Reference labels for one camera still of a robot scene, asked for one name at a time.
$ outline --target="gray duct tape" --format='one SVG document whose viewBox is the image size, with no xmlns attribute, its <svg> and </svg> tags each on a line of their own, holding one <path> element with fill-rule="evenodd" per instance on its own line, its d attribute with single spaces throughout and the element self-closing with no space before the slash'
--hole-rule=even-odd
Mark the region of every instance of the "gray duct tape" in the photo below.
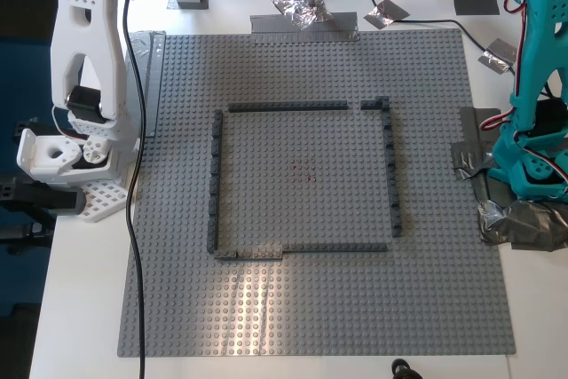
<svg viewBox="0 0 568 379">
<path fill-rule="evenodd" d="M 452 161 L 455 176 L 460 180 L 474 177 L 481 170 L 497 167 L 493 160 L 493 144 L 482 141 L 453 143 Z"/>
<path fill-rule="evenodd" d="M 334 13 L 334 18 L 315 22 L 299 31 L 283 15 L 250 17 L 255 43 L 349 42 L 359 40 L 356 12 Z"/>
<path fill-rule="evenodd" d="M 461 125 L 466 141 L 452 144 L 458 179 L 470 178 L 477 198 L 477 222 L 487 244 L 510 242 L 513 249 L 557 250 L 568 247 L 568 206 L 516 200 L 508 185 L 481 170 L 498 167 L 491 156 L 497 130 L 480 132 L 479 124 L 499 110 L 463 108 Z"/>
<path fill-rule="evenodd" d="M 383 0 L 365 16 L 365 20 L 382 30 L 394 21 L 403 20 L 408 16 L 410 14 L 394 2 Z"/>
<path fill-rule="evenodd" d="M 478 61 L 491 68 L 495 73 L 502 75 L 509 71 L 516 59 L 517 48 L 515 46 L 511 46 L 501 39 L 495 39 L 481 54 Z"/>
<path fill-rule="evenodd" d="M 130 34 L 134 56 L 138 64 L 144 99 L 146 100 L 146 137 L 156 134 L 160 87 L 162 85 L 163 53 L 166 34 L 157 31 L 139 31 Z M 127 56 L 126 104 L 135 129 L 140 126 L 140 106 L 132 64 Z"/>
</svg>

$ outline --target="gray lego baseplate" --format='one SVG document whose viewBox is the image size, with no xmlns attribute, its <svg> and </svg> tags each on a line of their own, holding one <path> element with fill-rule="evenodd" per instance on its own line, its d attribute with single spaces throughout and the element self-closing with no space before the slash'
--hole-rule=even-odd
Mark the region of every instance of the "gray lego baseplate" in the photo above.
<svg viewBox="0 0 568 379">
<path fill-rule="evenodd" d="M 360 107 L 361 101 L 377 96 L 390 101 L 392 133 L 387 145 L 377 129 L 382 126 L 381 111 Z M 248 117 L 247 122 L 233 121 L 229 114 L 234 103 L 297 100 L 347 100 L 349 110 L 234 114 Z M 450 147 L 463 140 L 460 108 L 468 106 L 471 96 L 459 30 L 362 33 L 358 42 L 336 43 L 168 37 L 157 134 L 147 142 L 136 207 L 147 355 L 513 353 L 499 253 L 479 241 L 470 184 L 457 181 L 453 172 Z M 240 182 L 238 195 L 231 193 L 236 190 L 228 182 L 220 184 L 221 221 L 223 199 L 228 197 L 226 203 L 234 197 L 235 212 L 246 219 L 239 222 L 242 233 L 234 241 L 250 261 L 231 259 L 232 253 L 219 260 L 207 251 L 211 124 L 217 109 L 231 116 L 224 126 L 229 132 L 226 143 L 234 144 L 226 146 L 224 135 L 221 174 L 239 165 L 239 176 L 233 177 Z M 353 176 L 330 175 L 323 193 L 325 208 L 312 205 L 321 203 L 320 195 L 315 201 L 302 196 L 303 207 L 327 213 L 318 233 L 300 230 L 284 209 L 270 217 L 257 199 L 287 202 L 289 187 L 274 181 L 281 176 L 282 154 L 276 157 L 280 145 L 287 145 L 298 159 L 306 157 L 303 146 L 297 152 L 290 147 L 303 134 L 302 125 L 269 121 L 269 114 L 305 116 L 311 123 L 333 117 L 336 129 L 327 127 L 333 134 L 316 141 L 339 142 L 336 156 L 349 160 L 353 170 L 360 168 L 361 179 L 370 179 L 369 186 L 361 186 Z M 250 129 L 261 123 L 274 126 L 271 135 L 280 139 L 262 142 L 261 128 Z M 257 152 L 260 143 L 267 149 Z M 378 161 L 387 150 L 396 165 L 389 173 Z M 259 157 L 257 162 L 235 162 L 238 153 Z M 232 163 L 227 157 L 231 154 Z M 335 162 L 327 149 L 321 148 L 318 155 L 321 161 Z M 241 175 L 249 167 L 258 175 Z M 330 164 L 317 168 L 333 169 Z M 351 240 L 343 244 L 355 241 L 359 225 L 373 224 L 365 217 L 371 212 L 377 215 L 375 223 L 380 218 L 386 229 L 390 215 L 384 209 L 390 208 L 391 200 L 385 183 L 393 177 L 400 235 L 390 239 L 387 234 L 382 241 L 374 234 L 375 244 L 387 241 L 388 251 L 309 250 L 335 241 L 330 235 L 336 227 L 349 231 L 347 223 L 353 224 L 352 233 L 346 234 Z M 350 222 L 347 212 L 355 215 L 355 206 L 362 208 L 361 216 Z M 278 221 L 281 230 L 287 227 L 287 235 L 300 230 L 309 237 L 284 243 L 283 251 L 304 251 L 285 256 L 272 248 L 254 252 L 257 243 L 273 238 L 264 223 L 269 219 Z M 130 259 L 120 356 L 138 356 L 136 300 Z"/>
</svg>

